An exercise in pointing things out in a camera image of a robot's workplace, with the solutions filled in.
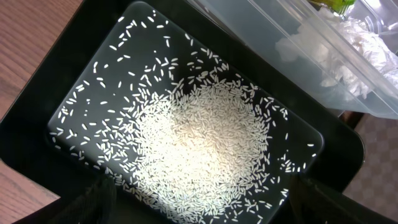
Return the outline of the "white rice pile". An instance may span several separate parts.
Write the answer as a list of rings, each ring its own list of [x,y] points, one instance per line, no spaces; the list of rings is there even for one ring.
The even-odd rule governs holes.
[[[52,146],[175,223],[269,223],[323,138],[160,12],[124,11],[51,117]]]

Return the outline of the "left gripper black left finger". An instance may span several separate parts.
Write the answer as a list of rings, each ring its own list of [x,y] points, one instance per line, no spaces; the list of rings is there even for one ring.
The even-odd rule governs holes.
[[[105,175],[73,195],[59,198],[15,224],[105,224],[116,204],[117,190]]]

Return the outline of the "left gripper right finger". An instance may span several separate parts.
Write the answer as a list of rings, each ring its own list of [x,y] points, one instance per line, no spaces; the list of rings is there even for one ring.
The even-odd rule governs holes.
[[[305,174],[291,177],[289,201],[297,223],[397,224]]]

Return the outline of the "green orange snack wrapper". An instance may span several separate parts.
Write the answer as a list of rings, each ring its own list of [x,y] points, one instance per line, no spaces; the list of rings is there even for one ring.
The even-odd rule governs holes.
[[[340,15],[344,14],[355,1],[356,0],[308,0],[310,3],[327,7]]]

